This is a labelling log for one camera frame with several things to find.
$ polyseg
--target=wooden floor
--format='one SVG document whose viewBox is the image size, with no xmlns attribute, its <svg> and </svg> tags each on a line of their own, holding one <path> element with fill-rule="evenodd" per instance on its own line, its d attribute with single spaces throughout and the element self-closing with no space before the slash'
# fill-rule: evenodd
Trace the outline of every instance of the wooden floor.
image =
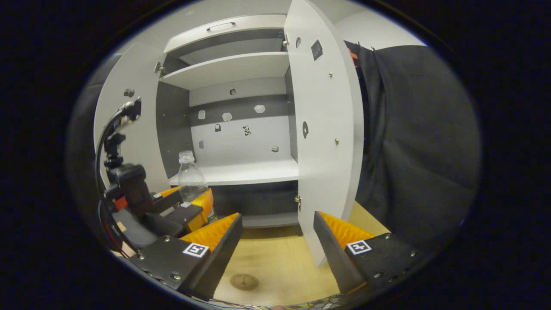
<svg viewBox="0 0 551 310">
<path fill-rule="evenodd" d="M 388 230 L 357 203 L 350 223 L 379 235 Z M 235 274 L 250 274 L 260 285 L 241 291 L 230 284 Z M 329 265 L 317 268 L 304 237 L 292 227 L 245 229 L 220 280 L 214 298 L 254 306 L 290 305 L 339 293 Z"/>
</svg>

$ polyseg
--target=plastic bottle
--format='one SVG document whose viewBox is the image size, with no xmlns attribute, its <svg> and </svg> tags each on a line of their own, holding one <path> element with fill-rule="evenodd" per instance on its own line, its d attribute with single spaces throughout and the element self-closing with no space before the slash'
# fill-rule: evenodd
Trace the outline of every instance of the plastic bottle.
<svg viewBox="0 0 551 310">
<path fill-rule="evenodd" d="M 195 165 L 193 151 L 183 151 L 179 153 L 180 171 L 178 172 L 178 186 L 182 196 L 183 205 L 189 205 L 191 202 L 201 196 L 208 190 L 207 182 L 199 168 Z M 210 208 L 208 214 L 208 223 L 217 220 L 214 208 Z"/>
</svg>

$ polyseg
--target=white wall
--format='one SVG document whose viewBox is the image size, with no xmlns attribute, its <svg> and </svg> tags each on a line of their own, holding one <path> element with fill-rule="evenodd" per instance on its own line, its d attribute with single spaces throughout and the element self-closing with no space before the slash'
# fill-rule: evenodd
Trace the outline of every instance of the white wall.
<svg viewBox="0 0 551 310">
<path fill-rule="evenodd" d="M 336 23 L 353 13 L 364 10 L 361 4 L 348 0 L 310 0 L 329 20 Z M 134 42 L 141 42 L 163 50 L 169 39 L 184 31 L 216 20 L 254 14 L 287 14 L 291 0 L 203 0 L 166 15 L 130 41 L 118 52 L 124 53 Z"/>
<path fill-rule="evenodd" d="M 371 9 L 357 12 L 335 23 L 345 41 L 376 50 L 400 45 L 423 45 L 421 40 L 393 20 Z"/>
</svg>

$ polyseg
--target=cabinet shelf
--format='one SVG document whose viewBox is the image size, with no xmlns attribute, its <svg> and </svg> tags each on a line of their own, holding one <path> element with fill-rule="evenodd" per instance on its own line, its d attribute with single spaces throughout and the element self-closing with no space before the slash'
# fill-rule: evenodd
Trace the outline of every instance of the cabinet shelf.
<svg viewBox="0 0 551 310">
<path fill-rule="evenodd" d="M 209 165 L 197 167 L 208 185 L 258 184 L 298 180 L 299 165 L 292 157 L 277 161 L 243 164 Z M 169 179 L 170 185 L 178 186 L 178 175 Z"/>
<path fill-rule="evenodd" d="M 287 52 L 251 53 L 201 62 L 167 74 L 160 81 L 193 90 L 243 79 L 284 77 L 288 67 Z"/>
</svg>

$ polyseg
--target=white cabinet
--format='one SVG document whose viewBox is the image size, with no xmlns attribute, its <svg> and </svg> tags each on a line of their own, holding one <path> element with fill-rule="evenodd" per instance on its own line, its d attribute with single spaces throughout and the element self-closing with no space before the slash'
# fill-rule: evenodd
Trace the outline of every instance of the white cabinet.
<svg viewBox="0 0 551 310">
<path fill-rule="evenodd" d="M 127 54 L 134 52 L 131 48 Z M 314 262 L 323 264 L 325 257 L 313 228 L 314 212 L 344 220 L 350 216 L 364 128 L 353 61 L 331 22 L 310 1 L 293 0 L 287 16 L 254 15 L 212 22 L 173 37 L 164 52 L 154 54 L 140 58 L 137 53 L 133 60 L 139 69 L 127 68 L 126 75 L 117 69 L 119 64 L 115 66 L 118 73 L 112 72 L 106 82 L 109 92 L 102 92 L 102 107 L 107 102 L 114 102 L 113 108 L 120 106 L 124 87 L 134 85 L 130 81 L 137 81 L 138 75 L 148 76 L 143 81 L 150 84 L 140 121 L 155 117 L 155 96 L 148 93 L 157 90 L 156 84 L 163 89 L 184 89 L 188 112 L 182 115 L 182 126 L 190 127 L 190 146 L 207 182 L 263 186 L 297 180 L 301 203 L 295 220 L 293 213 L 285 213 L 272 219 L 251 217 L 250 222 L 252 227 L 300 223 Z M 155 62 L 163 63 L 163 54 L 167 60 L 187 59 L 189 66 L 166 75 L 157 72 L 151 78 Z M 294 99 L 289 99 L 290 89 Z M 144 165 L 149 185 L 151 177 L 162 179 L 165 171 L 159 172 L 162 162 L 157 156 L 164 151 L 154 145 L 155 139 L 149 139 L 155 131 L 154 121 L 142 126 L 147 125 L 150 132 L 143 132 L 142 137 L 129 134 L 127 139 L 142 139 L 142 155 L 133 162 Z M 298 161 L 291 156 L 293 147 Z M 172 157 L 176 162 L 177 151 Z M 164 182 L 177 185 L 177 178 L 167 175 Z"/>
</svg>

